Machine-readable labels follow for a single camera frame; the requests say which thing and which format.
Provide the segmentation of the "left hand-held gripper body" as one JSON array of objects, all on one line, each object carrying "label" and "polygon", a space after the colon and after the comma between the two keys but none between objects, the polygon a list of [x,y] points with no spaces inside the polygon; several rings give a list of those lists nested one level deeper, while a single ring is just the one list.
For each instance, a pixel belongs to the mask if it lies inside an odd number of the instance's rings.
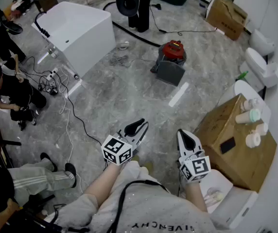
[{"label": "left hand-held gripper body", "polygon": [[124,130],[119,130],[113,135],[109,135],[101,146],[104,159],[117,166],[130,161],[138,153],[140,138],[139,130],[132,132],[132,134],[126,134]]}]

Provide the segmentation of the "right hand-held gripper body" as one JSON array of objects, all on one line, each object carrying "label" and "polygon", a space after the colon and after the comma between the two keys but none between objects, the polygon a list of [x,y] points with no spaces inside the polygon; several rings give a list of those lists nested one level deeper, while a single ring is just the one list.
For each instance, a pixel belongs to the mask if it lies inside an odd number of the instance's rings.
[{"label": "right hand-held gripper body", "polygon": [[211,172],[209,157],[203,150],[187,157],[180,157],[180,172],[186,181],[200,181]]}]

